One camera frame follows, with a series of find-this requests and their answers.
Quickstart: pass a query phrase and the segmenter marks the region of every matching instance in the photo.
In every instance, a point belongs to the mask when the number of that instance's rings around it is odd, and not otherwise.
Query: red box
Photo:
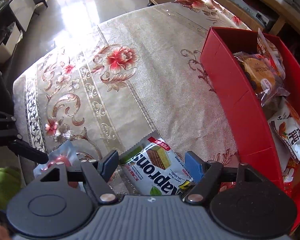
[[[200,60],[225,111],[241,161],[249,163],[283,190],[278,154],[260,101],[232,55],[239,51],[257,53],[257,36],[257,32],[212,27]],[[283,57],[285,88],[291,93],[288,100],[300,116],[300,65],[280,38],[264,36]],[[300,223],[300,183],[293,189],[292,198],[298,208],[294,229]]]

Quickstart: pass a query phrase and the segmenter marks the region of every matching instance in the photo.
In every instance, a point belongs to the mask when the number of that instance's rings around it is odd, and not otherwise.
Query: blue gripper pad
[[[200,159],[194,152],[187,151],[185,154],[185,166],[191,177],[196,183],[204,176],[202,171],[203,160]]]

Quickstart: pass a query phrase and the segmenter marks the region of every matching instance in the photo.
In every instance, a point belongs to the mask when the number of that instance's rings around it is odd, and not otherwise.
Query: white logo
[[[152,203],[152,202],[154,202],[156,199],[155,199],[154,197],[151,197],[151,198],[148,198],[147,200],[148,200],[149,202]]]

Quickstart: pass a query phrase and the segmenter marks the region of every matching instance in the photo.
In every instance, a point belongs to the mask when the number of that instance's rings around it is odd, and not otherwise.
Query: kaprons wafer package
[[[157,132],[120,155],[120,165],[142,195],[176,195],[193,185],[182,161]]]

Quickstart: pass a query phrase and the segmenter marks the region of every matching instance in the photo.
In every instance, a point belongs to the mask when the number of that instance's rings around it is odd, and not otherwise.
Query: ribbed gray surface
[[[63,240],[242,239],[215,225],[203,207],[185,204],[179,196],[154,196],[153,202],[149,198],[125,196],[117,205],[103,206],[85,228]]]

